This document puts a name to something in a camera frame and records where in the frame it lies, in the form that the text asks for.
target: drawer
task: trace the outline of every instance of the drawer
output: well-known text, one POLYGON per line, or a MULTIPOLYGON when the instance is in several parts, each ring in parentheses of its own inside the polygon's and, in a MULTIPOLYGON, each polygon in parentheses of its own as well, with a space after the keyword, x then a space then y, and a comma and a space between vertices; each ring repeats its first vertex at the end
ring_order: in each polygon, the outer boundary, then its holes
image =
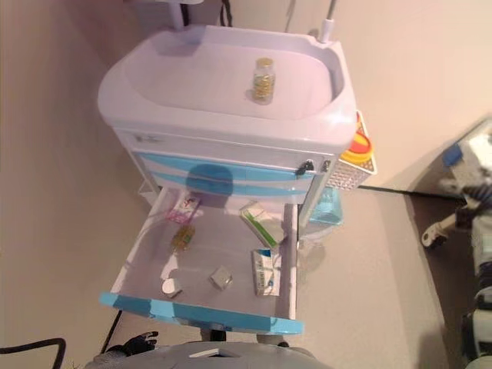
POLYGON ((155 152, 170 156, 216 159, 245 165, 247 163, 255 163, 256 165, 292 171, 299 168, 306 160, 313 161, 314 169, 319 171, 322 169, 325 160, 334 158, 331 154, 260 145, 244 145, 238 142, 164 135, 154 132, 117 129, 115 133, 121 143, 132 152, 155 152))
POLYGON ((232 164, 197 158, 135 152, 155 183, 166 188, 187 188, 209 194, 234 195, 259 201, 304 202, 314 177, 293 170, 232 164))
POLYGON ((192 224, 196 228, 188 250, 173 254, 171 238, 179 224, 165 220, 181 192, 163 189, 111 292, 100 302, 114 308, 170 323, 265 334, 299 334, 295 320, 298 207, 262 202, 283 221, 288 236, 279 246, 282 256, 280 296, 254 292, 251 251, 263 244, 240 219, 248 199, 201 194, 192 224), (208 277, 223 265, 233 281, 224 291, 208 277), (177 278, 182 292, 173 299, 161 291, 165 278, 177 278))

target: blue drawer trim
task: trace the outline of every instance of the blue drawer trim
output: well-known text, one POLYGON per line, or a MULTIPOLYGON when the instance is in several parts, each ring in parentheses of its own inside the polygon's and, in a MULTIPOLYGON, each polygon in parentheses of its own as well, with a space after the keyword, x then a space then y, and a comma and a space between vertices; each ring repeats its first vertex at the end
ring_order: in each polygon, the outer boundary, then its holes
POLYGON ((99 302, 144 317, 202 328, 266 334, 300 334, 304 330, 301 321, 281 317, 265 317, 169 301, 131 298, 120 294, 103 293, 99 302))
POLYGON ((178 158, 174 156, 139 153, 145 159, 167 167, 191 172, 195 177, 220 181, 294 181, 313 178, 311 174, 296 176, 293 171, 258 168, 248 165, 227 164, 219 161, 178 158))
POLYGON ((190 189, 191 191, 204 191, 212 194, 238 194, 243 196, 289 196, 305 194, 306 191, 287 190, 275 187, 250 186, 247 184, 237 184, 234 182, 214 181, 203 178, 182 177, 180 175, 167 175, 165 173, 151 172, 166 181, 173 181, 190 189))

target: wheel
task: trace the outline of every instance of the wheel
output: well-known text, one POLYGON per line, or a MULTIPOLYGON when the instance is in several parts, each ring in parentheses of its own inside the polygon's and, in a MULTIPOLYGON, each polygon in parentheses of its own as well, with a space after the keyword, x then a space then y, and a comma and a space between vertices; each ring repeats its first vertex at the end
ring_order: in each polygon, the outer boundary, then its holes
POLYGON ((210 341, 212 342, 223 342, 226 341, 226 333, 225 331, 216 331, 215 329, 212 329, 210 332, 210 341))
POLYGON ((440 234, 438 229, 439 224, 435 223, 422 234, 421 243, 425 249, 433 250, 447 241, 447 237, 440 234))
POLYGON ((437 236, 428 246, 423 244, 424 245, 424 249, 426 250, 434 250, 435 248, 437 248, 438 246, 442 246, 443 244, 445 244, 447 241, 447 238, 444 237, 444 236, 437 236))

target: round bottle cap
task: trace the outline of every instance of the round bottle cap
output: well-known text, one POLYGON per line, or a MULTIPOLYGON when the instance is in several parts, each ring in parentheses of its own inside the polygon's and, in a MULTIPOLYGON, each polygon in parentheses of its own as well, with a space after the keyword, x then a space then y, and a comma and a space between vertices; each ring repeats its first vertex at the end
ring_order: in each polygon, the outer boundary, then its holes
POLYGON ((274 64, 274 61, 271 58, 259 58, 256 61, 256 66, 258 68, 271 67, 273 64, 274 64))
POLYGON ((162 292, 169 297, 175 296, 179 291, 181 291, 181 286, 175 278, 165 279, 162 283, 162 292))

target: blue container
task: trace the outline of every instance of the blue container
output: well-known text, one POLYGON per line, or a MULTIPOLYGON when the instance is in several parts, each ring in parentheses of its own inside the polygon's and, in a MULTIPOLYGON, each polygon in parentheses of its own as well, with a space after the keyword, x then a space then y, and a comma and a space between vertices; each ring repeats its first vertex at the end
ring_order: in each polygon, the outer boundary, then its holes
POLYGON ((309 222, 339 225, 343 221, 340 194, 336 188, 326 187, 313 210, 309 222))

